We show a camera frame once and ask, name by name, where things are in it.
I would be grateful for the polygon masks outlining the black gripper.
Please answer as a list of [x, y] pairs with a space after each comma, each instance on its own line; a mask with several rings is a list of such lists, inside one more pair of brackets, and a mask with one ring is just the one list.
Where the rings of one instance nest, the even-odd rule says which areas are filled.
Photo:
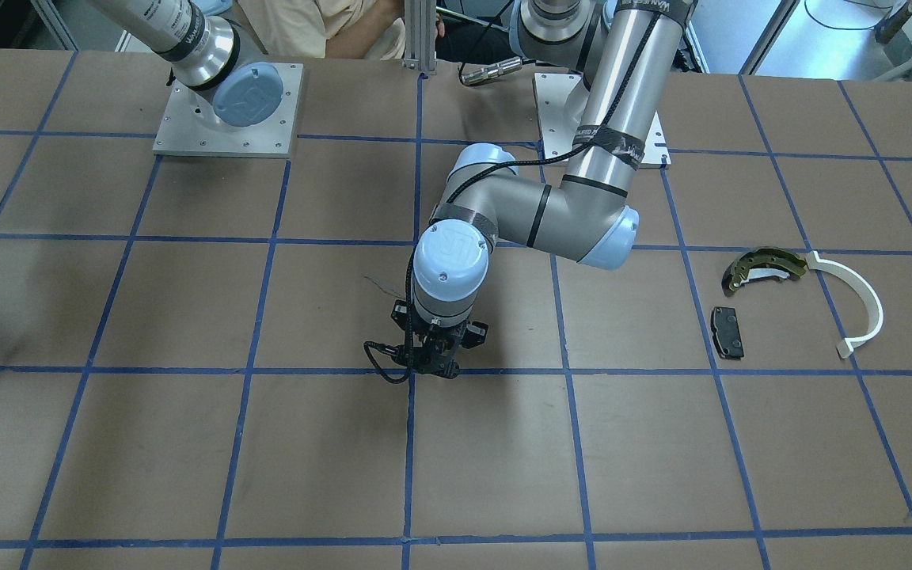
[[417, 373], [439, 378], [456, 378], [461, 371], [455, 360], [458, 349], [479, 346], [488, 335], [488, 325], [484, 322], [465, 320], [455, 327], [439, 327], [428, 324], [413, 308], [410, 308], [410, 324], [420, 346], [390, 347], [390, 358], [399, 366], [409, 366]]

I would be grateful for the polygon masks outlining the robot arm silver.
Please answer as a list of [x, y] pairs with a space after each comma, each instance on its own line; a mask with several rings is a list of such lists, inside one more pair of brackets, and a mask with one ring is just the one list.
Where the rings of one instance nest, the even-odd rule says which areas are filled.
[[518, 55], [578, 72], [569, 104], [567, 166], [558, 185], [521, 177], [500, 146], [461, 151], [440, 202], [408, 262], [405, 294], [391, 311], [403, 340], [366, 340], [366, 357], [390, 357], [412, 373], [456, 378], [456, 352], [481, 345], [488, 327], [472, 321], [498, 241], [579, 264], [619, 269], [640, 216], [627, 206], [695, 1], [517, 1], [510, 45]]
[[222, 123], [250, 127], [281, 105], [283, 80], [241, 26], [192, 1], [93, 1], [171, 67]]

